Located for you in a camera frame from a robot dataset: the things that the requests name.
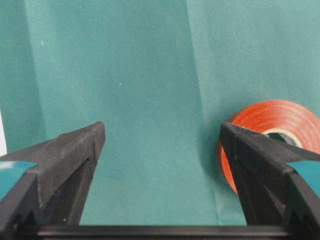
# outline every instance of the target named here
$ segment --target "tape roll hole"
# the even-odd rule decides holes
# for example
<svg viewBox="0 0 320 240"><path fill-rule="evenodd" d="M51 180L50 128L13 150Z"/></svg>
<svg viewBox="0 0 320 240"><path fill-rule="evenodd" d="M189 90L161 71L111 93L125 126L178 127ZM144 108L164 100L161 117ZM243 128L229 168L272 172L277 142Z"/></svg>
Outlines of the tape roll hole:
<svg viewBox="0 0 320 240"><path fill-rule="evenodd" d="M300 140L292 132L282 128L272 128L262 132L271 139L302 148Z"/></svg>

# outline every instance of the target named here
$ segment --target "teal clamp pad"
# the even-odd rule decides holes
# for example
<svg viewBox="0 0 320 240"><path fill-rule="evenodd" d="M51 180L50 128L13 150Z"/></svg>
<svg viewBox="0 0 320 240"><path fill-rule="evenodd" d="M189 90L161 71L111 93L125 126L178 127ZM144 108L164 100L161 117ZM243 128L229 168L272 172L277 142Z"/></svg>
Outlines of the teal clamp pad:
<svg viewBox="0 0 320 240"><path fill-rule="evenodd" d="M294 168L320 198L320 162L303 160L296 162L288 162L287 165Z"/></svg>
<svg viewBox="0 0 320 240"><path fill-rule="evenodd" d="M29 168L37 165L28 161L0 161L0 201Z"/></svg>

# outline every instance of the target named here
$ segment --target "green fabric backdrop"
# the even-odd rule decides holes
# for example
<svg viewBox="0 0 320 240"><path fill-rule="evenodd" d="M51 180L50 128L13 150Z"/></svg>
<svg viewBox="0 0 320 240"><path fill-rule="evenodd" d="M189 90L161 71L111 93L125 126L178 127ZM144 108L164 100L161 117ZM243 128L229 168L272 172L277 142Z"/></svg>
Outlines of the green fabric backdrop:
<svg viewBox="0 0 320 240"><path fill-rule="evenodd" d="M97 120L82 224L245 224L221 122L268 100L320 115L320 1L0 0L8 151Z"/></svg>

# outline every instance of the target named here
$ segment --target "black bar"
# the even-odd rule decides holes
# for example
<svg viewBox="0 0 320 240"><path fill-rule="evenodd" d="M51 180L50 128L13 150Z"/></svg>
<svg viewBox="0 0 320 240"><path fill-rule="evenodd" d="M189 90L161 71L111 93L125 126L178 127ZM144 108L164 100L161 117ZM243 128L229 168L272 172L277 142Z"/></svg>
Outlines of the black bar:
<svg viewBox="0 0 320 240"><path fill-rule="evenodd" d="M17 239L296 239L284 226L30 226Z"/></svg>

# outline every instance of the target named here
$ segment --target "red tape roll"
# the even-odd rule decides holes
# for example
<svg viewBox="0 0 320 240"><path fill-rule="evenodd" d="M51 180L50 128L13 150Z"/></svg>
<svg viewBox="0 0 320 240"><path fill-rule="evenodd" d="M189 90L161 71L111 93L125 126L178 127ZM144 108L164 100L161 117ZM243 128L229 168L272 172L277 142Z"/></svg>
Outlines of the red tape roll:
<svg viewBox="0 0 320 240"><path fill-rule="evenodd" d="M258 102L239 110L228 121L263 134L277 133L289 144L320 154L320 120L308 109L294 102ZM217 157L226 181L237 192L220 140Z"/></svg>

